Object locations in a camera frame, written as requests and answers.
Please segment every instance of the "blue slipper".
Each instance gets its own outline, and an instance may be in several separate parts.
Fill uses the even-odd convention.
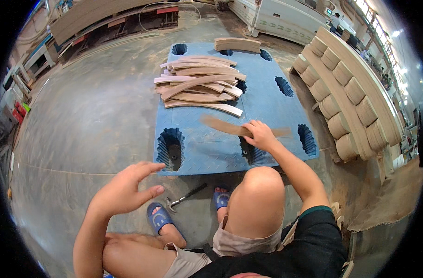
[[[153,213],[153,210],[155,210],[157,207],[160,207],[160,209],[155,213]],[[158,202],[151,203],[147,208],[147,216],[150,220],[150,225],[153,227],[155,232],[159,234],[159,230],[165,225],[165,224],[173,224],[173,220],[171,219],[170,215],[168,214],[167,210]]]
[[[217,186],[217,187],[228,190],[228,188],[225,188],[224,186]],[[227,206],[229,199],[230,199],[229,192],[214,192],[213,193],[213,201],[215,202],[216,210],[222,208],[223,206]]]

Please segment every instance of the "beige shorts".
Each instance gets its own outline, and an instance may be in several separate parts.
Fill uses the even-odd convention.
[[[246,238],[225,231],[228,217],[225,216],[213,237],[213,251],[220,257],[238,257],[253,252],[271,253],[281,245],[282,226],[272,235],[264,238]],[[208,265],[212,261],[204,253],[182,250],[174,243],[165,246],[167,250],[175,250],[176,259],[171,264],[164,278],[185,278]]]

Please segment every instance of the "hand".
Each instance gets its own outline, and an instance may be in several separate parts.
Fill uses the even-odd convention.
[[[99,209],[106,217],[138,209],[148,200],[164,192],[163,186],[152,186],[144,191],[138,191],[139,182],[164,167],[164,163],[148,161],[128,166],[94,195],[90,207]]]
[[[279,142],[273,135],[270,127],[262,123],[260,120],[251,120],[249,123],[245,123],[242,126],[247,128],[253,134],[253,139],[248,136],[244,136],[245,141],[261,150],[270,152],[275,144]]]

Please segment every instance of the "person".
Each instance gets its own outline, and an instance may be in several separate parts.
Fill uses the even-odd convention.
[[[303,201],[291,243],[277,251],[286,199],[281,176],[270,167],[248,170],[231,196],[226,185],[215,188],[219,227],[208,254],[182,250],[185,239],[157,202],[147,215],[158,236],[107,233],[113,215],[136,210],[164,192],[163,186],[139,191],[145,177],[165,167],[139,162],[92,198],[74,243],[76,277],[102,277],[103,270],[118,278],[339,277],[347,252],[322,182],[266,124],[251,120],[243,126],[253,134],[245,140],[276,159]]]
[[[332,21],[332,27],[330,28],[330,31],[332,33],[335,33],[336,29],[338,28],[339,21],[340,21],[339,13],[335,13],[334,16],[332,16],[331,21]]]

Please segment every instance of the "blue plastic pallet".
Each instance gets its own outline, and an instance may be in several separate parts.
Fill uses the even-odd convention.
[[[278,138],[292,153],[302,160],[320,155],[311,126],[295,92],[271,55],[227,50],[222,53],[214,49],[213,43],[173,44],[168,61],[188,55],[213,55],[236,61],[236,69],[247,75],[238,87],[245,91],[236,102],[243,110],[241,117],[203,107],[164,108],[159,101],[154,162],[164,162],[167,167],[159,172],[163,176],[212,174],[248,170],[258,166],[277,166],[273,157],[254,148],[250,164],[243,157],[238,136],[223,133],[199,122],[202,114],[210,114],[235,125],[251,119],[260,120],[271,128],[290,127],[292,134]],[[169,148],[173,144],[181,148],[181,165],[173,171]]]

